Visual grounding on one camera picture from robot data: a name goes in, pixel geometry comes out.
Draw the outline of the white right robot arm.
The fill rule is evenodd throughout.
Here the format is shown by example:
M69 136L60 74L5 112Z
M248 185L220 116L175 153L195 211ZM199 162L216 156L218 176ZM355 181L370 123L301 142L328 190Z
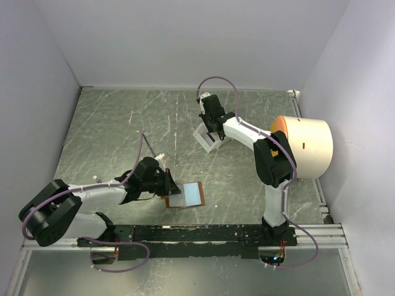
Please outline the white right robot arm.
M296 160L285 133L259 129L234 112L226 112L215 94L205 92L197 102L202 123L193 136L206 152L218 150L230 140L253 151L257 175L265 184L262 238L268 245L277 244L289 228L285 202L289 182L296 172Z

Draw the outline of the brown leather card holder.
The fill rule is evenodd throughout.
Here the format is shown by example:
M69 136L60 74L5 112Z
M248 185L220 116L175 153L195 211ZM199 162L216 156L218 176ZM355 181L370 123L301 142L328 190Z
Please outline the brown leather card holder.
M181 190L180 194L164 197L166 208L194 208L203 207L206 202L202 183L200 181L194 183L178 184Z

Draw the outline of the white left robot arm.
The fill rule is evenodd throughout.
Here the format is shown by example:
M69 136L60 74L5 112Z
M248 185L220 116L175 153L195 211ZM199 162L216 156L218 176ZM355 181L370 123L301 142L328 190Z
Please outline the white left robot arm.
M85 186L55 179L47 184L19 213L26 239L47 247L62 238L90 237L107 246L116 240L116 226L102 212L105 205L137 201L144 192L158 197L181 194L164 161L145 157L131 170L105 183Z

